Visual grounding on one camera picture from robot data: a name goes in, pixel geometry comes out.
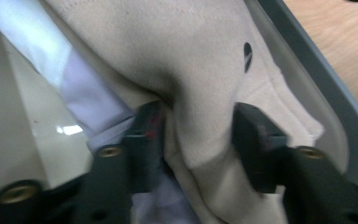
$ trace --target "beige fabric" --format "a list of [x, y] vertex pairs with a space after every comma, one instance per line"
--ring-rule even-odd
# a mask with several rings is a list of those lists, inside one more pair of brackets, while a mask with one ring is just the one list
[[323, 127], [288, 90], [241, 0], [47, 2], [116, 71], [112, 85], [126, 103], [156, 95], [166, 103], [165, 159], [203, 223], [283, 222], [271, 199], [252, 191], [230, 145], [233, 106], [260, 107], [291, 146], [312, 145]]

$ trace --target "light blue cloth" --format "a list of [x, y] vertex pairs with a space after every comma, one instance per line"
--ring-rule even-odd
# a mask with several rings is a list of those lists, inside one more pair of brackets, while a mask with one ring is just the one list
[[[0, 0], [0, 31], [60, 93], [88, 136], [91, 152], [121, 141], [133, 112], [72, 48], [38, 1]], [[151, 193], [132, 195], [140, 223], [199, 224], [174, 176], [160, 173]]]

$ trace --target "black oval mark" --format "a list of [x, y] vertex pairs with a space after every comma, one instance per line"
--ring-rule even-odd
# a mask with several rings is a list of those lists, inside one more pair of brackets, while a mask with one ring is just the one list
[[248, 42], [246, 42], [245, 46], [243, 47], [243, 53], [245, 55], [245, 73], [247, 73], [251, 66], [251, 62], [253, 58], [252, 47]]

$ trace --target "wooden surface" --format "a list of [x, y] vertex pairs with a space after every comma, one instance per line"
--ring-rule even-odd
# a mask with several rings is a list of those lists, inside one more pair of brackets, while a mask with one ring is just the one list
[[283, 1], [358, 101], [358, 3]]

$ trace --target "brass screw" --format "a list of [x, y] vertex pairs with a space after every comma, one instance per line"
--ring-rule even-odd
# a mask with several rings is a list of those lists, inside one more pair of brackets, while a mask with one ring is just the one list
[[19, 186], [8, 189], [0, 197], [0, 203], [19, 203], [32, 198], [38, 192], [35, 186]]
[[324, 157], [322, 153], [311, 148], [301, 148], [300, 152], [308, 158], [319, 160]]
[[121, 153], [121, 148], [119, 147], [107, 147], [100, 152], [100, 157], [114, 157]]

